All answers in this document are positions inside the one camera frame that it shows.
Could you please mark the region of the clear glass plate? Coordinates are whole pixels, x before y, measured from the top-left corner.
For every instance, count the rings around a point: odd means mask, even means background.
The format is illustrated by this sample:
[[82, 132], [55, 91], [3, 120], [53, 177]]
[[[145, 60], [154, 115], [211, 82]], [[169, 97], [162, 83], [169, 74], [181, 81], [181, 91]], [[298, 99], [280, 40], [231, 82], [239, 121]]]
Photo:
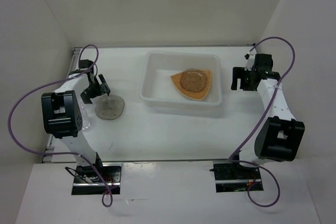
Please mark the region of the clear glass plate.
[[182, 72], [180, 84], [183, 89], [191, 92], [200, 92], [205, 89], [208, 77], [203, 70], [187, 69]]
[[115, 120], [119, 118], [125, 107], [124, 100], [118, 95], [106, 95], [101, 97], [96, 105], [96, 116], [102, 120]]

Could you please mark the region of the triangular woven bamboo tray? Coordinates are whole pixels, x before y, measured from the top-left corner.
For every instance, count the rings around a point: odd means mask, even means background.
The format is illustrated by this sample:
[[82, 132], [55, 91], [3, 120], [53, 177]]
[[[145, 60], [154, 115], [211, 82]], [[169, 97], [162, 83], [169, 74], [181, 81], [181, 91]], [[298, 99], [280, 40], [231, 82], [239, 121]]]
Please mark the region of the triangular woven bamboo tray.
[[176, 90], [181, 93], [183, 96], [190, 98], [192, 100], [197, 100], [197, 101], [202, 101], [205, 99], [205, 97], [207, 96], [207, 94], [210, 91], [211, 88], [211, 83], [212, 83], [212, 73], [210, 70], [204, 70], [204, 69], [199, 69], [199, 70], [203, 70], [205, 71], [207, 77], [208, 77], [208, 81], [207, 84], [205, 86], [205, 89], [200, 91], [200, 92], [191, 92], [191, 91], [187, 91], [185, 89], [182, 88], [181, 84], [180, 84], [180, 78], [181, 78], [181, 74], [182, 72], [173, 74], [170, 76], [170, 79], [173, 83], [173, 85], [175, 86]]

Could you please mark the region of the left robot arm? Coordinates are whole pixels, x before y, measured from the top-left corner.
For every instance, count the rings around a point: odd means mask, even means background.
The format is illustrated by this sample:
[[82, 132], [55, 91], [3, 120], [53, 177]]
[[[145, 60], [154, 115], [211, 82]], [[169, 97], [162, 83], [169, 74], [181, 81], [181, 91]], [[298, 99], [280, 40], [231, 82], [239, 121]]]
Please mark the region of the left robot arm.
[[41, 96], [44, 129], [61, 140], [70, 152], [75, 152], [77, 168], [75, 174], [85, 182], [101, 182], [104, 168], [82, 133], [83, 116], [78, 101], [91, 104], [92, 99], [109, 95], [110, 88], [102, 74], [97, 77], [91, 60], [80, 60], [78, 69], [71, 72], [71, 80], [60, 88]]

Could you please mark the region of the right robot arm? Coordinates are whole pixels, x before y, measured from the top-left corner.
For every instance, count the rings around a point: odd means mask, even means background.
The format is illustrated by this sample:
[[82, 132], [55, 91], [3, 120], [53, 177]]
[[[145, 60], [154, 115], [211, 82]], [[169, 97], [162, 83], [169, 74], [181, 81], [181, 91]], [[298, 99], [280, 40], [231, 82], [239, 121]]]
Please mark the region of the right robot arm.
[[231, 89], [256, 91], [261, 97], [264, 112], [248, 137], [256, 135], [254, 147], [244, 151], [239, 146], [229, 157], [238, 160], [230, 165], [231, 175], [242, 178], [252, 163], [291, 162], [296, 158], [305, 125], [296, 120], [287, 105], [281, 76], [273, 71], [270, 54], [246, 55], [245, 67], [233, 68]]

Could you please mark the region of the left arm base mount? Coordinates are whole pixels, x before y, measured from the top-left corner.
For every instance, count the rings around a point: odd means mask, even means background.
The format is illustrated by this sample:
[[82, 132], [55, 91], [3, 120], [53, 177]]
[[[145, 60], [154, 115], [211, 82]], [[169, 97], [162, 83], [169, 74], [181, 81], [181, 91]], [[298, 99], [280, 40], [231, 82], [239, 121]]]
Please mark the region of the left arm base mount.
[[[76, 168], [65, 167], [65, 170], [74, 178], [72, 184], [72, 195], [102, 195], [109, 194], [103, 181], [96, 172], [89, 166], [83, 169], [80, 166]], [[113, 195], [120, 194], [122, 165], [105, 163], [100, 169], [100, 174], [104, 181], [110, 187]]]

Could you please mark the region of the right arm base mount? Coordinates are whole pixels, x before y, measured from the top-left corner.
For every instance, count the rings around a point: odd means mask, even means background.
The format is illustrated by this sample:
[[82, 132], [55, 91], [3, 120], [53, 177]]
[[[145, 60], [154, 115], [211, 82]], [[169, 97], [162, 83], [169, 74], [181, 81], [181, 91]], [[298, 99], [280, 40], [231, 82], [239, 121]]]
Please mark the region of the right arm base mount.
[[209, 170], [215, 179], [217, 193], [263, 191], [261, 175], [258, 168], [246, 167], [237, 163], [213, 163]]

